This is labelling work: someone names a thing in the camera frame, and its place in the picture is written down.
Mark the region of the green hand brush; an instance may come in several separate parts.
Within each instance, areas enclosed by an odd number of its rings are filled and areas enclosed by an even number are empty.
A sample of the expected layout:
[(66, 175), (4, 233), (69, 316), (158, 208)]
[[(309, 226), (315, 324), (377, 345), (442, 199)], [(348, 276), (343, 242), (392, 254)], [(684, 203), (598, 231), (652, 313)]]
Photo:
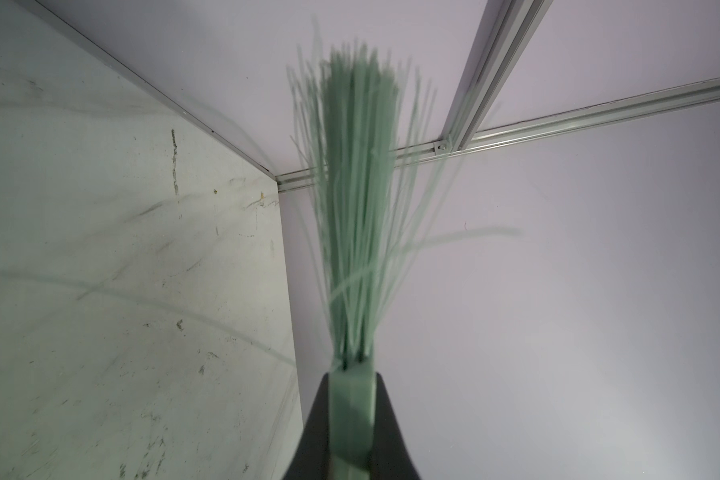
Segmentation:
[(431, 236), (442, 204), (442, 170), (419, 173), (416, 143), (434, 92), (409, 64), (360, 41), (324, 48), (315, 40), (288, 71), (294, 143), (312, 178), (317, 244), (331, 344), (327, 479), (371, 479), (376, 407), (376, 332), (426, 248), (473, 237), (517, 237), (488, 226)]

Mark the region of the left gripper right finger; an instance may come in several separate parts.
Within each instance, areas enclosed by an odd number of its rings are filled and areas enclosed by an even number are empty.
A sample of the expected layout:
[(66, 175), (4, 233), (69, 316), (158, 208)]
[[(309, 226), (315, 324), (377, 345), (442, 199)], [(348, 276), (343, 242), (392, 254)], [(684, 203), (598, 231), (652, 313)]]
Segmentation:
[(376, 374), (376, 407), (373, 446), (370, 453), (372, 480), (420, 480), (409, 455), (384, 379)]

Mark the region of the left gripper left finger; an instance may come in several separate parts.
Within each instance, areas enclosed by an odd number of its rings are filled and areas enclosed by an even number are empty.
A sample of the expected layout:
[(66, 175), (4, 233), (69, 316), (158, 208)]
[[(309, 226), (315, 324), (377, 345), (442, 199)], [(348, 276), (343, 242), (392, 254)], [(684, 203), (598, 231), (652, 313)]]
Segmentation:
[(283, 480), (326, 480), (329, 475), (329, 374), (319, 384), (294, 457)]

